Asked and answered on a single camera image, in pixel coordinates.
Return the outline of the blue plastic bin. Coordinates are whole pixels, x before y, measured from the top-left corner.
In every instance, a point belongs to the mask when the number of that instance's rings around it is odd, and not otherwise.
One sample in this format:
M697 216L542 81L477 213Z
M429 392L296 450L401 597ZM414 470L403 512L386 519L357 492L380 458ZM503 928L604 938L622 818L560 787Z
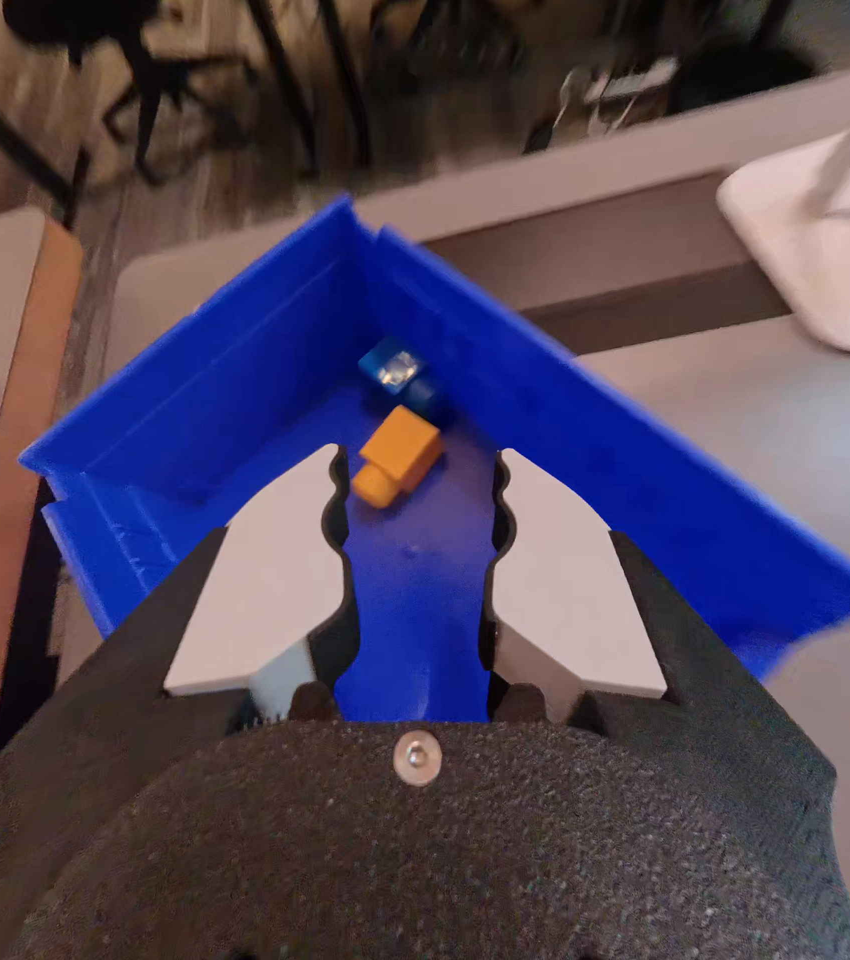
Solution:
M351 490L395 408L358 362L384 337L443 388L444 453L379 510ZM21 463L107 638L162 583L214 553L236 513L324 445L348 458L344 546L359 653L333 692L358 722L483 722L483 583L496 456L514 449L580 494L732 648L850 619L850 561L439 258L340 200L139 354Z

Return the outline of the yellow mega block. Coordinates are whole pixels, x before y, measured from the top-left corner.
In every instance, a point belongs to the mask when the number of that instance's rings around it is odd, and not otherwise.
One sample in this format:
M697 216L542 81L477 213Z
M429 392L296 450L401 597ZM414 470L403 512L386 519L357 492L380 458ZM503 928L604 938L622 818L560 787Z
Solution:
M351 490L384 510L410 495L444 453L441 431L404 405L393 408L359 450Z

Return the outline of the black office chair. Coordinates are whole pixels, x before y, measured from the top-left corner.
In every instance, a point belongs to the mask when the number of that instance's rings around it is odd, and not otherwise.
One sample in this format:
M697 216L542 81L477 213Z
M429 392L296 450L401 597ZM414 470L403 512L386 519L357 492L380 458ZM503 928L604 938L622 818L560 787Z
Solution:
M214 123L225 142L238 144L244 136L238 119L226 108L198 92L194 74L239 67L248 84L258 73L248 58L238 53L158 55L148 47L144 30L163 15L158 1L4 1L6 26L25 44L36 49L62 48L72 68L79 70L84 55L102 42L115 43L130 71L130 81L100 122L117 144L127 141L118 125L119 114L139 105L134 167L150 186L165 179L149 164L147 155L160 104L168 99L180 112L185 101L195 103Z

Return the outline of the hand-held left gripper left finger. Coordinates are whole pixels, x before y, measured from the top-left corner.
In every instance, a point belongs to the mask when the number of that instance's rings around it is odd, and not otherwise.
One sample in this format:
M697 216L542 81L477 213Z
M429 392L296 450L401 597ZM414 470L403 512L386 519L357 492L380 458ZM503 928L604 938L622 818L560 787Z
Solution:
M348 493L346 450L327 443L236 513L168 669L168 694L247 690L275 721L302 685L334 691L360 646Z

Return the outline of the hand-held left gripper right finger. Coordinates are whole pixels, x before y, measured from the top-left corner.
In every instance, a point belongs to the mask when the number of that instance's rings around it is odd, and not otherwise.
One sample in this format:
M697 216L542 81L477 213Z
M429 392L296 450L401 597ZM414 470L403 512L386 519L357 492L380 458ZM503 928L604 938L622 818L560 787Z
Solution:
M492 500L479 622L488 714L518 684L540 691L551 721L572 720L585 695L661 701L667 681L605 520L513 448L496 456Z

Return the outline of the white power strip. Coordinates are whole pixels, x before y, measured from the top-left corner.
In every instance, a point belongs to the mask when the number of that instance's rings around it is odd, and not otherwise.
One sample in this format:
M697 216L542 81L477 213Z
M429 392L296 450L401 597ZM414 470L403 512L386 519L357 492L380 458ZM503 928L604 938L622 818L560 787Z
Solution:
M630 101L665 89L677 73L680 60L667 55L656 59L644 70L613 75L606 69L575 67L566 74L559 90L559 112L569 108L599 107L605 102Z

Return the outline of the blue mega block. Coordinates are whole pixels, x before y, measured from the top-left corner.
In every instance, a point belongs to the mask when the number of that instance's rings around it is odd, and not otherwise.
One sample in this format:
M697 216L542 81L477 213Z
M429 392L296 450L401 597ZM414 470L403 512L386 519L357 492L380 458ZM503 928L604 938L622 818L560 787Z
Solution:
M433 426L447 419L445 392L431 366L400 339L384 337L360 357L358 369L380 404L403 406Z

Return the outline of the wooden desk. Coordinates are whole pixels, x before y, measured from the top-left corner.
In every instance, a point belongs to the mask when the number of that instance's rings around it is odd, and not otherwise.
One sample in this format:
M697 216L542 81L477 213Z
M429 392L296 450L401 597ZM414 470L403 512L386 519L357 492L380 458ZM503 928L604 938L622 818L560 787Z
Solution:
M301 183L351 189L373 172L374 145L357 56L341 7L350 2L238 2L255 83L251 142Z

